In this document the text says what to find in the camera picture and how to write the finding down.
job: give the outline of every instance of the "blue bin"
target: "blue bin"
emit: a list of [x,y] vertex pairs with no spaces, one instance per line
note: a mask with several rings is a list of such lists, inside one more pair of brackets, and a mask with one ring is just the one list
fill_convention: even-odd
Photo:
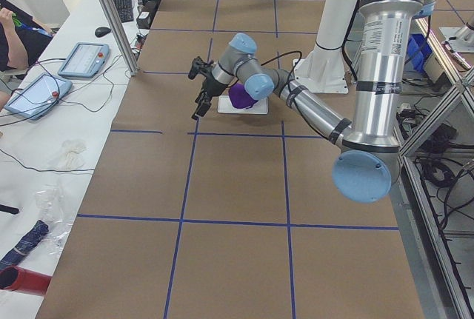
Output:
[[424,63],[433,52],[429,44],[425,44],[420,50],[420,46],[424,44],[424,41],[425,37],[422,34],[412,34],[407,47],[407,58],[411,58],[413,69],[419,73],[424,72]]

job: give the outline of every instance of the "green object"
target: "green object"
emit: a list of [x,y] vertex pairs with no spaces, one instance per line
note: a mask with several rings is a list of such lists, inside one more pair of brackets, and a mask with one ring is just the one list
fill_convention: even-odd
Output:
[[16,18],[16,13],[12,14],[12,19],[15,27],[21,27],[21,22],[18,18]]

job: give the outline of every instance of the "tablet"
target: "tablet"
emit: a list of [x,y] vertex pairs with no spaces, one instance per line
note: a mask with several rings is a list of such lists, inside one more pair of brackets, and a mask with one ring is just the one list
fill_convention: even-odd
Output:
[[11,98],[4,108],[23,118],[38,119],[48,113],[72,85],[65,78],[43,73]]
[[58,74],[69,78],[90,78],[101,69],[109,52],[107,44],[77,43]]

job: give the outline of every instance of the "red cylinder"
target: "red cylinder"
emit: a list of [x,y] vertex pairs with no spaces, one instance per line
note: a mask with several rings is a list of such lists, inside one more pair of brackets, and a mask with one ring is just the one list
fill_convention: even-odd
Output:
[[7,267],[0,272],[0,289],[6,291],[44,296],[50,281],[51,276],[17,266]]

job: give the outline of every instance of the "purple object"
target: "purple object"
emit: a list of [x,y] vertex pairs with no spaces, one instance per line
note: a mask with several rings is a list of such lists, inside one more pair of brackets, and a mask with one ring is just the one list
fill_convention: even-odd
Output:
[[238,110],[251,108],[257,101],[250,97],[243,84],[234,84],[229,89],[229,98],[232,107]]

